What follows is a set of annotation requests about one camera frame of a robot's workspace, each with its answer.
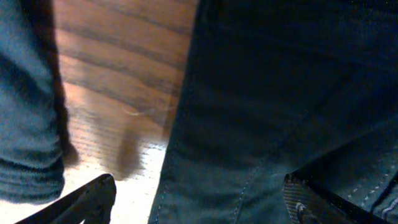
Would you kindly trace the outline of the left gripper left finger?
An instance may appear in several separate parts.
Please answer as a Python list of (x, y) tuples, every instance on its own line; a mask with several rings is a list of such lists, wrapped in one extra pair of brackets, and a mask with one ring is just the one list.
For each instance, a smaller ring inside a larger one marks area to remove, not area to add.
[(109, 224), (116, 199), (111, 174), (102, 174), (16, 224)]

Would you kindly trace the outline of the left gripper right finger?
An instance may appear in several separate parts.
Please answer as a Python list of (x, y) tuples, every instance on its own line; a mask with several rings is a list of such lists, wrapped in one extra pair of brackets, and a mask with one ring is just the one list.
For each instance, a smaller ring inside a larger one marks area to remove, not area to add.
[(293, 173), (284, 177), (282, 192), (294, 224), (391, 224)]

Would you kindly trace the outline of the black shorts garment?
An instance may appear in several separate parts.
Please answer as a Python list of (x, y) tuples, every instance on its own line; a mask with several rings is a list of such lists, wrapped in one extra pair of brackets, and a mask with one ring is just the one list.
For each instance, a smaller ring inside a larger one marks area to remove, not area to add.
[(149, 223), (292, 223), (293, 173), (397, 222), (397, 2), (197, 7)]

